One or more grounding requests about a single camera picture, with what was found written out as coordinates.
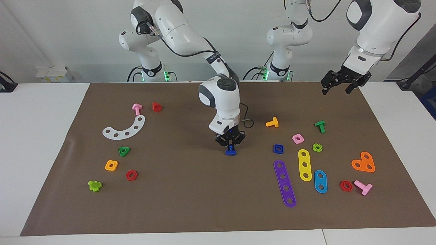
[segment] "red hexagonal nut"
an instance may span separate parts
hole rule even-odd
[[[162,106],[157,102],[153,102],[151,104],[151,109],[153,109],[154,112],[160,112],[162,110]]]
[[[126,173],[126,179],[128,181],[135,180],[137,177],[138,177],[138,172],[136,172],[136,170],[129,170]]]
[[[347,180],[341,181],[339,186],[341,187],[341,189],[343,191],[347,191],[347,192],[350,192],[353,189],[353,185],[351,184],[350,181],[347,181]]]

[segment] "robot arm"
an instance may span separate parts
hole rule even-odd
[[[127,51],[136,53],[141,61],[142,76],[145,81],[165,81],[162,71],[163,65],[156,49],[148,47],[149,44],[159,40],[158,37],[141,37],[136,33],[124,31],[119,37],[119,44]]]
[[[376,65],[420,17],[420,0],[353,0],[347,10],[350,25],[360,32],[357,45],[348,53],[340,71],[329,71],[321,81],[323,94],[342,83],[350,83],[347,94],[363,86]]]
[[[216,71],[200,85],[198,96],[203,104],[217,110],[209,125],[218,134],[215,140],[234,149],[245,137],[238,129],[239,78],[209,41],[191,28],[178,0],[135,0],[131,21],[137,33],[162,39],[178,56],[201,55]]]
[[[288,47],[308,44],[313,35],[305,0],[286,0],[285,9],[291,25],[271,28],[266,38],[274,48],[274,56],[267,67],[268,79],[280,81],[286,80],[291,65],[292,51]]]

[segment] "orange bolt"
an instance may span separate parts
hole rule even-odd
[[[279,127],[279,121],[277,121],[276,117],[273,117],[271,122],[267,122],[266,123],[266,126],[267,127],[274,126],[274,127],[278,128]]]

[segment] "table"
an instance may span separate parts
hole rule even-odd
[[[436,228],[249,231],[18,237],[89,84],[21,84],[0,95],[0,244],[434,244]],[[360,88],[435,216],[436,122],[396,84]]]

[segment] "pink t-shaped bolt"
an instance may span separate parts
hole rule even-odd
[[[139,110],[140,110],[140,109],[142,109],[142,105],[140,105],[140,104],[133,104],[133,106],[132,106],[132,110],[135,111],[135,113],[136,113],[137,116],[140,115],[140,113],[139,113]]]
[[[356,180],[354,182],[355,185],[357,185],[357,187],[359,187],[360,189],[362,189],[362,195],[366,196],[366,194],[369,192],[369,190],[372,188],[372,184],[368,184],[368,185],[364,185],[362,184],[360,181]]]

